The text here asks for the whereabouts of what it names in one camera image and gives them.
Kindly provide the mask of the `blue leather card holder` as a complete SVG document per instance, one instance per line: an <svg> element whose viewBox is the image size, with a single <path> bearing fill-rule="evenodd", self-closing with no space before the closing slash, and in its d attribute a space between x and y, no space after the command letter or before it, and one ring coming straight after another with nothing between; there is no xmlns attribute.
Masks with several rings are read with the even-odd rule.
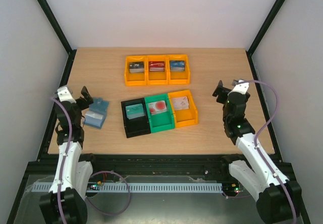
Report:
<svg viewBox="0 0 323 224"><path fill-rule="evenodd" d="M90 127L101 129L107 117L109 102L102 98L94 97L93 103L85 113L84 124Z"/></svg>

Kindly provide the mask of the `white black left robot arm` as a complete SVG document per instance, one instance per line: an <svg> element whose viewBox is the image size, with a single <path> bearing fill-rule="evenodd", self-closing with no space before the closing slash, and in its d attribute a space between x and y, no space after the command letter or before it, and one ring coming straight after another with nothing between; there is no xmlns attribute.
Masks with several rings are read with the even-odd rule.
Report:
<svg viewBox="0 0 323 224"><path fill-rule="evenodd" d="M58 119L56 126L59 158L52 185L42 195L39 207L46 223L86 223L86 189L93 167L90 161L80 161L84 130L83 110L93 103L86 87L75 99L68 86L60 87L52 98Z"/></svg>

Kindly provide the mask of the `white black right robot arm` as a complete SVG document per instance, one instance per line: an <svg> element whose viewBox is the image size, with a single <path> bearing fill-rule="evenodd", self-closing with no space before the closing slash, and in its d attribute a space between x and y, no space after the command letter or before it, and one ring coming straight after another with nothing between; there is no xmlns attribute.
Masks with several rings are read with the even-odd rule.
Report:
<svg viewBox="0 0 323 224"><path fill-rule="evenodd" d="M302 190L297 181L291 181L272 161L258 139L260 133L245 117L250 83L250 80L235 80L233 89L229 89L219 82L212 94L223 105L225 134L245 157L221 165L220 173L223 178L235 178L243 185L264 223L286 220L296 223Z"/></svg>

